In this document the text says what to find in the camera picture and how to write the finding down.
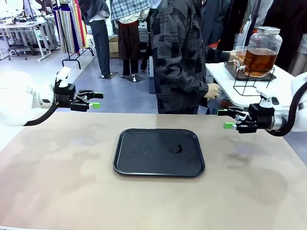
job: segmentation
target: amber liquid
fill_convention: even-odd
[[[263,77],[271,71],[277,54],[265,48],[249,49],[246,52],[244,65],[246,65],[245,74],[251,77]]]

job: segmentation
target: black tray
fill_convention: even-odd
[[[233,76],[234,79],[237,79],[238,81],[246,81],[247,79],[249,81],[270,81],[276,79],[276,76],[274,76],[272,73],[268,73],[267,75],[263,77],[251,77],[248,76],[245,73],[242,72],[236,72],[234,62],[233,61],[226,61],[224,62],[225,68],[228,70],[228,72]]]
[[[205,162],[195,133],[185,129],[127,129],[113,163],[124,175],[195,177]]]

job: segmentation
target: brown pants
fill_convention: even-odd
[[[139,60],[139,22],[118,23],[118,54],[122,60]]]

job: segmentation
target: robotic arm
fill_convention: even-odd
[[[282,137],[289,133],[307,131],[307,72],[291,81],[292,102],[290,108],[279,105],[276,97],[260,93],[261,102],[251,104],[247,112],[243,108],[229,107],[218,111],[219,116],[230,116],[235,123],[225,123],[224,128],[239,133],[255,133],[265,129],[273,136]]]
[[[70,69],[64,67],[57,75],[54,84],[36,85],[31,77],[22,72],[8,72],[0,77],[0,123],[15,126],[34,126],[47,120],[57,108],[69,108],[86,112],[99,108],[99,103],[90,103],[93,98],[103,98],[102,93],[92,90],[79,90],[65,80]],[[36,120],[31,120],[33,108],[48,109]]]

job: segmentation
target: metal lid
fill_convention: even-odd
[[[279,34],[280,29],[276,27],[270,26],[261,26],[258,28],[257,33],[265,33],[265,34]]]

